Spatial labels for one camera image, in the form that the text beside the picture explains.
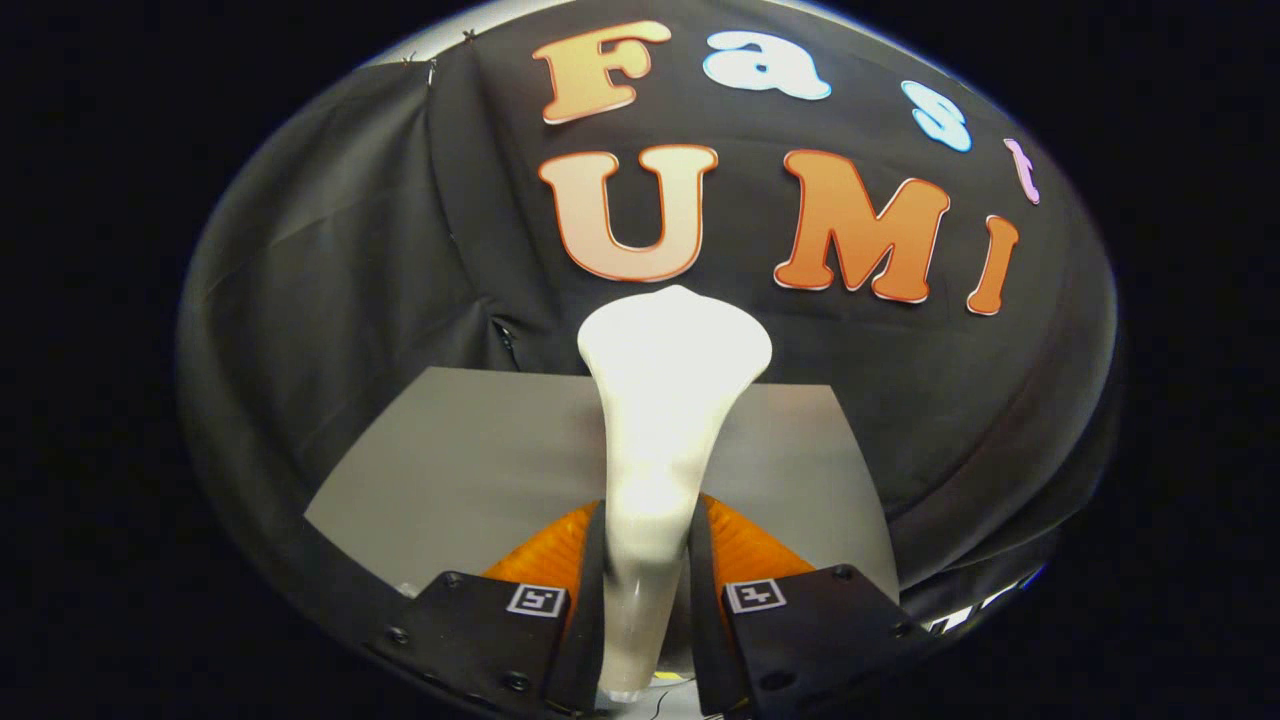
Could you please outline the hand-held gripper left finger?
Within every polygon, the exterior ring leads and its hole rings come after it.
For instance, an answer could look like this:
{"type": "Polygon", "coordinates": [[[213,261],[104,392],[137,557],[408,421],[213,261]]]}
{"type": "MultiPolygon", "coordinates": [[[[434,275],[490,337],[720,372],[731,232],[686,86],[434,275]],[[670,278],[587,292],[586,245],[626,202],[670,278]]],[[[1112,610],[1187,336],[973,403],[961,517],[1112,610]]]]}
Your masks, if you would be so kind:
{"type": "Polygon", "coordinates": [[[475,575],[443,571],[366,639],[448,719],[590,719],[604,641],[604,505],[475,575]]]}

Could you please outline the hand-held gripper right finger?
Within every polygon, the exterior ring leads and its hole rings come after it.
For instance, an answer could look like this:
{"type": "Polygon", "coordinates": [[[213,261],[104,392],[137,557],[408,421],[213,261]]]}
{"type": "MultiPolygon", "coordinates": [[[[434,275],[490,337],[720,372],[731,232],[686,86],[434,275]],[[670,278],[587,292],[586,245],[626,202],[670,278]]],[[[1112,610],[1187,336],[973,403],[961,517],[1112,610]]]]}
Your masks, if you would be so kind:
{"type": "Polygon", "coordinates": [[[815,568],[701,495],[687,536],[691,643],[707,716],[852,719],[937,638],[847,562],[815,568]]]}

